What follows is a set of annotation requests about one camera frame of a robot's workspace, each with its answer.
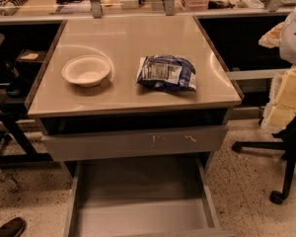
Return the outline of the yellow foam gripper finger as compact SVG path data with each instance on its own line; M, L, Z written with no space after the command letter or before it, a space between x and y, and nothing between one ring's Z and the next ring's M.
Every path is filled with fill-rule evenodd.
M278 133L296 116L296 65L284 73L276 73L271 81L269 102L266 104L261 128Z

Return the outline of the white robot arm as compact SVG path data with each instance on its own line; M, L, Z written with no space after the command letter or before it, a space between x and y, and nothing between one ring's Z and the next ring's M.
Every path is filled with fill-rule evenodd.
M296 117L296 7L259 39L259 45L279 48L280 58L292 66L284 73L276 73L271 81L269 102L262 115L261 128L277 133Z

